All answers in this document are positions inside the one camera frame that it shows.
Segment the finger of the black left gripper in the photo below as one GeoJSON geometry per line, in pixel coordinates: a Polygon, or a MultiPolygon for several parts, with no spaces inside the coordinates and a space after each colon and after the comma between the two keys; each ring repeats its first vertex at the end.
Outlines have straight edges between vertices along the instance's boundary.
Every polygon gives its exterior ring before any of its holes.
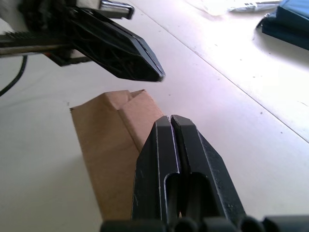
{"type": "Polygon", "coordinates": [[[117,35],[114,21],[100,11],[66,7],[65,33],[73,48],[94,61],[99,66],[120,79],[146,82],[161,82],[162,77],[132,77],[124,69],[121,58],[127,56],[117,48],[120,36],[117,35]]]}
{"type": "Polygon", "coordinates": [[[117,23],[113,23],[120,36],[117,48],[124,46],[120,50],[127,56],[121,58],[124,69],[132,77],[165,77],[166,74],[158,61],[155,53],[148,46],[147,42],[137,34],[129,31],[117,23]]]}

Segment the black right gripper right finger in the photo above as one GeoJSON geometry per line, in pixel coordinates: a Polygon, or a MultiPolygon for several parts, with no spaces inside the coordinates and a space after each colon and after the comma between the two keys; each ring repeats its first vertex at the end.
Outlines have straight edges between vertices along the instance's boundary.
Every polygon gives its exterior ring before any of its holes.
{"type": "Polygon", "coordinates": [[[241,219],[246,213],[225,163],[188,118],[173,115],[181,161],[181,213],[192,219],[241,219]]]}

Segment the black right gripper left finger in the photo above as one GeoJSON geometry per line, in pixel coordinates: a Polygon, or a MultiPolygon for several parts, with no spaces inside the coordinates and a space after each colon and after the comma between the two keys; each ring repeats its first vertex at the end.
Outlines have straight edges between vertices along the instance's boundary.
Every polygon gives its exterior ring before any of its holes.
{"type": "Polygon", "coordinates": [[[132,219],[176,220],[180,161],[167,116],[153,124],[136,162],[132,219]]]}

